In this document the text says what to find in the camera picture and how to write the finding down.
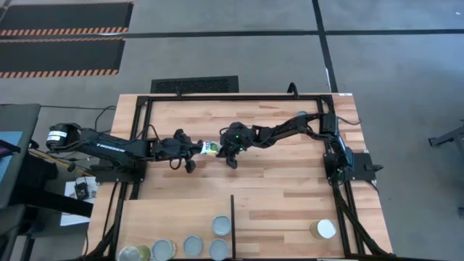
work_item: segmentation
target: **floor mat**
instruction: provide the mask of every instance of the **floor mat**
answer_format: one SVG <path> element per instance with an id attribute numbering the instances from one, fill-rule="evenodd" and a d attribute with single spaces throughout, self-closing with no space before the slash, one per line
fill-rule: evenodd
<path id="1" fill-rule="evenodd" d="M 13 5 L 0 22 L 0 36 L 122 33 L 132 8 L 130 2 Z"/>
<path id="2" fill-rule="evenodd" d="M 238 76 L 152 80 L 152 94 L 238 93 Z"/>
<path id="3" fill-rule="evenodd" d="M 0 40 L 0 78 L 115 75 L 125 39 Z"/>

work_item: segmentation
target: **butcher block tabletop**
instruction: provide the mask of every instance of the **butcher block tabletop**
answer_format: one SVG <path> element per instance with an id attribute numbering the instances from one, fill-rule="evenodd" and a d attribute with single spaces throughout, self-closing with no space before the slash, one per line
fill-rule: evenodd
<path id="1" fill-rule="evenodd" d="M 358 121 L 351 94 L 331 95 L 338 116 Z M 111 135 L 130 138 L 137 96 L 140 94 L 120 96 Z M 145 108 L 142 107 L 138 132 L 142 129 Z M 149 122 L 160 138 L 171 138 L 182 128 L 193 142 L 200 139 L 219 142 L 219 130 L 232 122 L 274 127 L 300 111 L 316 113 L 317 104 L 298 100 L 155 101 Z M 319 130 L 317 120 L 310 125 Z M 339 128 L 346 145 L 354 152 L 366 150 L 361 125 L 340 121 Z M 149 138 L 154 137 L 150 129 Z M 190 174 L 183 167 L 172 170 L 169 162 L 150 162 L 138 200 L 124 203 L 117 252 L 139 244 L 151 248 L 157 239 L 170 239 L 177 246 L 174 258 L 186 258 L 183 240 L 198 235 L 204 241 L 201 257 L 209 258 L 211 240 L 225 239 L 231 247 L 230 234 L 219 237 L 212 233 L 212 219 L 216 215 L 230 217 L 230 195 L 233 195 L 237 258 L 343 257 L 334 195 L 323 165 L 324 152 L 323 142 L 299 134 L 280 140 L 268 149 L 250 148 L 240 153 L 236 170 L 228 167 L 225 159 L 207 155 L 194 157 L 196 169 Z M 377 192 L 365 181 L 351 184 L 359 221 L 381 248 L 391 252 Z M 113 183 L 104 183 L 96 194 L 88 227 L 89 249 L 94 249 L 102 238 L 113 186 Z M 310 233 L 311 223 L 321 219 L 329 219 L 335 225 L 336 235 L 332 239 L 316 239 Z M 348 220 L 347 230 L 350 247 L 356 253 Z"/>

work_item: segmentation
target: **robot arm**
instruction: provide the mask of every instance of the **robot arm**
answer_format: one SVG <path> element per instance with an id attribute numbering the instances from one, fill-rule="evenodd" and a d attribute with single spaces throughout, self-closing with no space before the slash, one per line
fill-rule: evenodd
<path id="1" fill-rule="evenodd" d="M 308 123 L 312 120 L 320 120 L 320 131 L 315 133 Z M 226 163 L 233 169 L 237 168 L 235 156 L 249 147 L 268 148 L 276 141 L 293 136 L 298 133 L 307 134 L 309 137 L 327 141 L 334 154 L 337 155 L 337 168 L 346 170 L 353 166 L 353 152 L 346 147 L 340 136 L 338 119 L 335 114 L 308 114 L 294 117 L 274 128 L 253 125 L 251 128 L 242 123 L 232 123 L 221 132 L 220 144 L 222 145 L 216 157 L 225 157 Z"/>
<path id="2" fill-rule="evenodd" d="M 81 128 L 75 123 L 60 123 L 50 127 L 46 146 L 54 153 L 82 152 L 108 160 L 113 167 L 129 173 L 139 171 L 140 162 L 170 161 L 172 164 L 174 160 L 184 159 L 187 172 L 191 173 L 195 169 L 191 158 L 202 150 L 202 141 L 192 143 L 182 129 L 178 129 L 172 138 L 128 141 Z"/>

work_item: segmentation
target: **gray floor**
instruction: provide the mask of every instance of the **gray floor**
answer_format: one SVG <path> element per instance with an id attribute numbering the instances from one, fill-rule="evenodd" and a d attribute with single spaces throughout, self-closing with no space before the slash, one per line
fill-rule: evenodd
<path id="1" fill-rule="evenodd" d="M 309 0 L 135 3 L 130 32 L 316 28 Z M 320 5 L 327 30 L 464 28 L 461 1 L 321 0 Z M 385 166 L 378 187 L 394 252 L 461 260 L 464 220 L 457 207 L 464 206 L 464 162 L 453 144 L 432 149 L 427 138 L 458 127 L 464 118 L 464 35 L 332 36 L 328 43 L 339 90 L 355 95 L 366 144 L 374 161 Z M 290 81 L 300 92 L 328 91 L 315 36 L 130 39 L 116 76 L 1 79 L 0 102 L 104 107 L 116 104 L 119 94 L 149 92 L 151 79 L 215 75 L 238 75 L 241 92 L 283 91 Z M 44 147 L 50 125 L 93 126 L 97 114 L 44 108 L 34 139 Z M 112 116 L 103 116 L 99 130 L 111 126 Z M 32 260 L 78 256 L 84 231 L 39 239 Z"/>

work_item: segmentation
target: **cable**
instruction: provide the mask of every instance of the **cable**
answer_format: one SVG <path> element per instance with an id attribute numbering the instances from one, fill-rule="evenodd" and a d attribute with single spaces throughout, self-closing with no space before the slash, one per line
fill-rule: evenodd
<path id="1" fill-rule="evenodd" d="M 116 110 L 115 105 L 110 105 L 106 108 L 93 108 L 93 107 L 77 107 L 77 106 L 57 106 L 57 105 L 41 105 L 43 108 L 58 108 L 58 109 L 95 109 L 95 110 L 101 110 L 101 109 L 107 109 L 108 107 L 114 107 L 112 110 Z"/>
<path id="2" fill-rule="evenodd" d="M 52 162 L 58 163 L 59 165 L 61 165 L 61 166 L 63 166 L 63 167 L 69 167 L 69 166 L 70 166 L 69 163 L 63 162 L 63 161 L 60 160 L 60 159 L 56 159 L 56 158 L 54 158 L 53 156 L 51 156 L 51 155 L 49 155 L 49 154 L 47 154 L 47 153 L 44 153 L 44 152 L 39 151 L 39 150 L 37 150 L 37 149 L 34 149 L 34 150 L 36 150 L 37 152 L 40 152 L 41 154 L 36 153 L 36 152 L 32 151 L 31 149 L 29 150 L 29 152 L 30 152 L 31 154 L 33 154 L 33 155 L 36 155 L 37 157 L 41 157 L 41 158 L 43 158 L 43 159 L 51 160 Z M 80 165 L 76 165 L 76 166 L 77 166 L 77 167 L 81 167 L 81 168 L 83 168 L 84 170 L 88 170 L 87 167 L 80 166 Z M 87 173 L 87 172 L 84 171 L 84 170 L 77 170 L 77 171 L 80 172 L 80 174 L 82 174 L 82 175 L 87 175 L 87 176 L 93 177 L 91 174 Z"/>
<path id="3" fill-rule="evenodd" d="M 99 114 L 98 116 L 96 116 L 96 119 L 95 119 L 95 128 L 94 128 L 95 131 L 98 131 L 97 128 L 96 128 L 96 124 L 98 123 L 99 118 L 100 118 L 100 117 L 104 114 L 104 112 L 106 112 L 108 109 L 113 109 L 113 108 L 116 109 L 116 106 L 114 106 L 114 105 L 109 105 L 108 107 L 104 108 L 104 109 L 100 112 L 100 114 Z"/>
<path id="4" fill-rule="evenodd" d="M 44 153 L 44 154 L 48 154 L 48 153 L 46 153 L 46 152 L 41 151 L 40 149 L 35 149 L 35 150 L 36 150 L 36 151 L 39 151 L 39 152 L 42 152 L 42 153 Z M 66 159 L 66 158 L 69 157 L 69 156 L 71 156 L 71 155 L 74 155 L 74 154 L 76 154 L 76 153 L 78 153 L 78 152 L 71 152 L 71 153 L 69 153 L 68 155 L 63 156 L 63 157 L 51 156 L 50 154 L 48 154 L 48 155 L 50 155 L 50 157 L 53 157 L 53 158 L 59 159 L 59 160 L 69 160 L 69 159 Z"/>
<path id="5" fill-rule="evenodd" d="M 154 132 L 154 135 L 157 137 L 158 141 L 161 141 L 160 137 L 158 136 L 158 133 L 157 133 L 157 130 L 154 129 L 154 126 L 153 125 L 149 125 L 150 127 L 152 127 L 152 130 Z"/>
<path id="6" fill-rule="evenodd" d="M 84 256 L 87 255 L 87 251 L 88 251 L 88 233 L 86 231 L 86 250 L 84 251 Z"/>
<path id="7" fill-rule="evenodd" d="M 376 191 L 377 191 L 377 194 L 378 194 L 378 188 L 377 186 L 373 183 L 373 181 L 369 182 L 369 181 L 365 181 L 367 183 L 369 183 L 369 185 L 371 185 Z"/>
<path id="8" fill-rule="evenodd" d="M 345 174 L 344 171 L 339 171 L 338 174 L 335 174 L 335 172 L 331 175 L 331 177 L 328 179 L 328 185 L 332 186 L 332 179 L 334 178 L 335 175 L 337 175 L 337 177 L 339 176 L 339 174 L 343 173 L 343 180 L 341 181 L 341 183 L 338 182 L 338 179 L 337 179 L 337 184 L 336 186 L 339 187 L 341 185 L 344 185 L 345 182 L 347 182 L 347 175 Z"/>
<path id="9" fill-rule="evenodd" d="M 350 125 L 359 125 L 359 124 L 361 124 L 361 122 L 362 122 L 361 119 L 358 119 L 359 121 L 358 121 L 357 123 L 353 123 L 353 122 L 350 122 L 350 121 L 348 121 L 348 120 L 345 120 L 344 118 L 342 118 L 342 117 L 340 117 L 340 116 L 337 116 L 337 119 L 339 119 L 339 120 L 341 120 L 341 121 L 343 121 L 343 122 L 346 122 L 346 123 L 348 123 L 348 124 L 350 124 Z"/>

